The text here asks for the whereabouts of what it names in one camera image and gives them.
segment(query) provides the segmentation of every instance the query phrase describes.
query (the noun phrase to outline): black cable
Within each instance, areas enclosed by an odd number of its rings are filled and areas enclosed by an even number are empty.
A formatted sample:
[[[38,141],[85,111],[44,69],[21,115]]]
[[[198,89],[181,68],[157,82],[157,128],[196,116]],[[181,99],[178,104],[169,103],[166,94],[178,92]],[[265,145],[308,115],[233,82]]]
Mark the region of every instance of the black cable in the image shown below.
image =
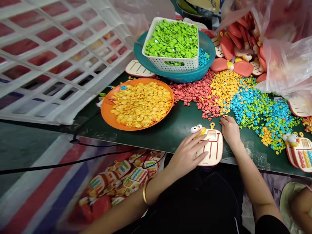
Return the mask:
[[[91,146],[91,147],[102,147],[102,148],[116,146],[116,145],[109,145],[109,146],[89,145],[89,144],[81,143],[80,140],[77,139],[77,135],[78,135],[79,131],[82,129],[82,127],[84,127],[91,119],[93,119],[99,113],[101,113],[101,111],[97,111],[95,115],[91,116],[86,122],[84,122],[80,127],[78,127],[76,129],[73,137],[72,137],[72,140],[69,141],[69,142],[74,144],[74,145],[83,145],[83,146]]]
[[[114,152],[114,153],[106,153],[106,154],[100,154],[91,158],[87,158],[87,159],[82,159],[82,160],[77,160],[77,161],[73,161],[73,162],[66,162],[66,163],[62,163],[62,164],[55,164],[55,165],[49,165],[49,166],[39,166],[39,167],[25,167],[25,168],[17,168],[17,169],[9,169],[9,170],[2,170],[0,171],[0,175],[5,175],[5,174],[12,174],[12,173],[18,173],[18,172],[27,172],[27,171],[38,171],[38,170],[44,170],[44,169],[51,169],[51,168],[57,168],[57,167],[63,167],[63,166],[69,166],[69,165],[73,165],[73,164],[77,164],[77,163],[82,163],[82,162],[86,162],[92,159],[96,159],[99,157],[103,157],[106,155],[112,155],[112,154],[122,154],[122,153],[128,153],[131,151],[136,150],[137,148],[134,148],[132,150],[128,150],[128,151],[124,151],[124,152]]]
[[[160,161],[164,158],[165,155],[166,155],[166,153],[162,156],[162,158],[161,158],[159,161],[155,162],[154,164],[152,164],[152,165],[150,165],[150,166],[148,166],[148,167],[144,167],[144,164],[145,164],[146,159],[147,159],[147,156],[146,156],[145,159],[144,159],[144,161],[143,161],[142,168],[143,168],[143,169],[146,169],[146,168],[150,168],[150,167],[154,166],[155,164],[157,164],[158,162],[160,162]]]

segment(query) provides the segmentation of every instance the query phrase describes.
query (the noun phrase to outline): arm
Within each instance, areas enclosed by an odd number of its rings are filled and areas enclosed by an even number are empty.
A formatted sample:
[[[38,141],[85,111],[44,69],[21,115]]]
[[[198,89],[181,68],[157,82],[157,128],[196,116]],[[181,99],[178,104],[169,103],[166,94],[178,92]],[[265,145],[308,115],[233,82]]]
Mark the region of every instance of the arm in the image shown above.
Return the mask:
[[[148,183],[145,193],[148,204],[143,200],[143,189],[141,188],[121,203],[112,207],[82,233],[113,233],[139,219],[146,212],[148,205],[155,203],[158,196],[166,188],[193,170],[208,154],[208,152],[204,152],[195,158],[196,152],[207,144],[207,141],[198,144],[200,140],[206,137],[205,134],[195,138],[199,133],[197,132],[186,137],[172,156],[168,166]]]
[[[312,234],[312,218],[309,215],[311,209],[312,192],[308,188],[304,188],[291,201],[290,211],[296,224],[306,234]]]
[[[220,123],[222,134],[235,155],[245,189],[253,205],[255,223],[261,216],[267,214],[282,221],[266,182],[241,142],[239,126],[230,116],[221,118]]]

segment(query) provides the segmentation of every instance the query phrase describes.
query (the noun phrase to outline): gold bracelet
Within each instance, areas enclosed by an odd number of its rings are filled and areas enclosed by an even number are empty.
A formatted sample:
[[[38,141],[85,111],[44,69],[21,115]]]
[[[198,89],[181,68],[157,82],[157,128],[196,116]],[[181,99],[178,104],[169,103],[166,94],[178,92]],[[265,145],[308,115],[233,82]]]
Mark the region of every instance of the gold bracelet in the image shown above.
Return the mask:
[[[149,205],[148,202],[147,202],[147,200],[146,200],[146,195],[145,195],[145,191],[146,191],[147,184],[148,184],[148,183],[146,182],[146,184],[145,184],[144,187],[143,187],[143,200],[144,200],[145,204]]]

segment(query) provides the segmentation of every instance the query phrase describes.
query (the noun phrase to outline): green table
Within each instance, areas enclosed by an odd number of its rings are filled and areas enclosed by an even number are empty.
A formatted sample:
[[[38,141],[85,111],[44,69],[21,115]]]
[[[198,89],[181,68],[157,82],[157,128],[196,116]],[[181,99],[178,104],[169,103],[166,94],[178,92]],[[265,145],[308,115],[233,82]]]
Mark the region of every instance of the green table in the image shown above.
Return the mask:
[[[118,77],[111,85],[117,86],[120,82],[128,80],[128,74],[123,73]],[[164,82],[169,84],[169,81],[162,78]],[[103,93],[108,93],[109,88],[106,88]],[[44,124],[33,124],[23,122],[10,122],[18,125],[41,128],[51,131],[57,131],[65,134],[74,134],[75,131],[81,127],[81,125],[89,118],[99,112],[99,108],[96,106],[98,99],[91,101],[83,110],[81,110],[75,118],[74,124],[71,126],[52,126]],[[197,124],[201,124],[207,128],[210,127],[210,121],[201,118],[202,112],[197,109],[195,103],[191,103],[190,107],[183,105],[183,102],[179,101],[172,108],[170,113],[158,124],[140,131],[121,131],[110,127],[101,115],[95,115],[91,121],[83,126],[78,135],[83,137],[95,138],[104,141],[116,142],[124,145],[132,145],[147,149],[160,150],[169,153],[174,153],[180,142],[190,134],[190,128]],[[215,129],[221,131],[219,124],[219,118],[214,118]],[[304,126],[302,124],[294,127],[296,132],[304,132]],[[276,155],[275,151],[262,144],[261,139],[256,135],[252,129],[242,128],[241,139],[245,147],[251,150],[251,157],[259,169],[268,171],[312,177],[312,173],[304,173],[299,169],[294,168],[288,161],[286,150],[283,150],[281,154]],[[310,133],[304,132],[305,137],[312,140]],[[228,144],[224,144],[223,149],[223,163],[236,164],[234,155],[229,148]]]

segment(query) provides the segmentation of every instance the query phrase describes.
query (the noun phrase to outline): black shirt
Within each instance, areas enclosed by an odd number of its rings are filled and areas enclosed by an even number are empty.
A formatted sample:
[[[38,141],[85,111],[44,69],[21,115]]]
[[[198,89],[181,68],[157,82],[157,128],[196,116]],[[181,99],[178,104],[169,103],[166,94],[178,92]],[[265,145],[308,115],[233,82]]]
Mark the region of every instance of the black shirt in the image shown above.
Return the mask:
[[[204,179],[194,170],[165,190],[144,218],[121,233],[250,234],[242,225],[243,186],[237,182],[241,180],[229,170],[209,173]],[[270,233],[289,234],[289,231],[277,218],[262,216],[256,223],[255,234]]]

